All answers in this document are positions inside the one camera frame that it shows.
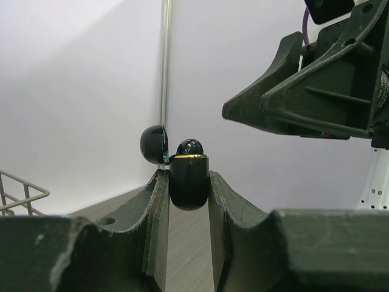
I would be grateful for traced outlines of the black earbud charging case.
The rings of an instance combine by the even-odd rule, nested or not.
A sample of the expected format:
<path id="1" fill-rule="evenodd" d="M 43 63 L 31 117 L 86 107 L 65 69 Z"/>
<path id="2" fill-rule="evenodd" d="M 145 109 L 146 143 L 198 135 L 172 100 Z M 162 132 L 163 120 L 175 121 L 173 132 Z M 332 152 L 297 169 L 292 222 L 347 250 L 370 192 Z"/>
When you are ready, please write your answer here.
<path id="1" fill-rule="evenodd" d="M 169 155 L 168 135 L 163 125 L 153 125 L 140 137 L 140 151 L 150 163 L 169 166 L 169 196 L 182 210 L 196 210 L 210 193 L 209 157 L 203 155 Z"/>

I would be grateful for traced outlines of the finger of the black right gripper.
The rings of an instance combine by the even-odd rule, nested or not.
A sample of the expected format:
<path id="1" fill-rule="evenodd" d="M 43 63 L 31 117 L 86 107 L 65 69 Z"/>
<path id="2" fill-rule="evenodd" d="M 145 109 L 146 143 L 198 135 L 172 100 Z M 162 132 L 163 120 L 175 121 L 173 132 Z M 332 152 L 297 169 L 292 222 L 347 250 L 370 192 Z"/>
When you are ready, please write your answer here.
<path id="1" fill-rule="evenodd" d="M 259 130 L 319 139 L 371 140 L 371 32 L 388 2 L 365 1 L 321 24 L 316 41 L 294 32 L 268 70 L 227 101 L 222 116 Z"/>

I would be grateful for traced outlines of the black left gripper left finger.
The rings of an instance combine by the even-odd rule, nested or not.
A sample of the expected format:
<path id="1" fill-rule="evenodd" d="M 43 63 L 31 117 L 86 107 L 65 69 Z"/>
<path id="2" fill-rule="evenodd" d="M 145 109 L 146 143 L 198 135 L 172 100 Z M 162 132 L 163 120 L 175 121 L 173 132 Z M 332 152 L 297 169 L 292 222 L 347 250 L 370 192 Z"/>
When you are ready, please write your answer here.
<path id="1" fill-rule="evenodd" d="M 1 218 L 2 291 L 164 291 L 169 174 L 93 222 L 75 216 Z"/>

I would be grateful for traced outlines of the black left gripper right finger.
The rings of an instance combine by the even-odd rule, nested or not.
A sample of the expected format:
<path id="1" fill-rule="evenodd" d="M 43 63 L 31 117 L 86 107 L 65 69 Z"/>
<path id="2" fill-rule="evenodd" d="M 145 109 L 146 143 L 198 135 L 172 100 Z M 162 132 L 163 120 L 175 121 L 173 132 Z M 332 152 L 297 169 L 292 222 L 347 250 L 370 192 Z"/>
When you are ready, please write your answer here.
<path id="1" fill-rule="evenodd" d="M 387 291 L 388 213 L 263 212 L 210 174 L 216 291 Z"/>

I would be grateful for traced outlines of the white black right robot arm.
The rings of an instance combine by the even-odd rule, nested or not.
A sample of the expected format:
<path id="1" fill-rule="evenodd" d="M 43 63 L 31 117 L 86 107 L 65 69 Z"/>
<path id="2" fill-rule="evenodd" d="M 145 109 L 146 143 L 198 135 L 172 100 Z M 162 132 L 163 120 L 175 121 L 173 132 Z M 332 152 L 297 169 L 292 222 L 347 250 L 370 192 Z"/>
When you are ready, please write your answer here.
<path id="1" fill-rule="evenodd" d="M 359 209 L 388 210 L 388 2 L 306 1 L 302 30 L 228 100 L 227 120 L 274 134 L 369 139 Z"/>

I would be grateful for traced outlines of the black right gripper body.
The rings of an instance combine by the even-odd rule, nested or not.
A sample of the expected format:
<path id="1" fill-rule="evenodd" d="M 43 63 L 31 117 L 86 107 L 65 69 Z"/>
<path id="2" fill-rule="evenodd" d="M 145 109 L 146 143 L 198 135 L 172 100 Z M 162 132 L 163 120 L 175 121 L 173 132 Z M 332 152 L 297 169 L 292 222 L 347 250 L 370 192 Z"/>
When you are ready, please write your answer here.
<path id="1" fill-rule="evenodd" d="M 373 56 L 370 61 L 374 81 L 369 119 L 371 146 L 388 148 L 388 18 L 379 18 L 371 32 Z"/>

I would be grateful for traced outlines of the black earbud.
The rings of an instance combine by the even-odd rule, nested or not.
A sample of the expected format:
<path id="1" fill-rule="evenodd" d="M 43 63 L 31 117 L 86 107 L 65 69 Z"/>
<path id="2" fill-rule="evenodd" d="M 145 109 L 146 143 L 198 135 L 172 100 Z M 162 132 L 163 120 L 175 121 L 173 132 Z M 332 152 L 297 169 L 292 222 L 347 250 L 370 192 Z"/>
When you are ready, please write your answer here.
<path id="1" fill-rule="evenodd" d="M 186 139 L 182 141 L 176 151 L 177 155 L 203 155 L 204 149 L 197 139 Z"/>

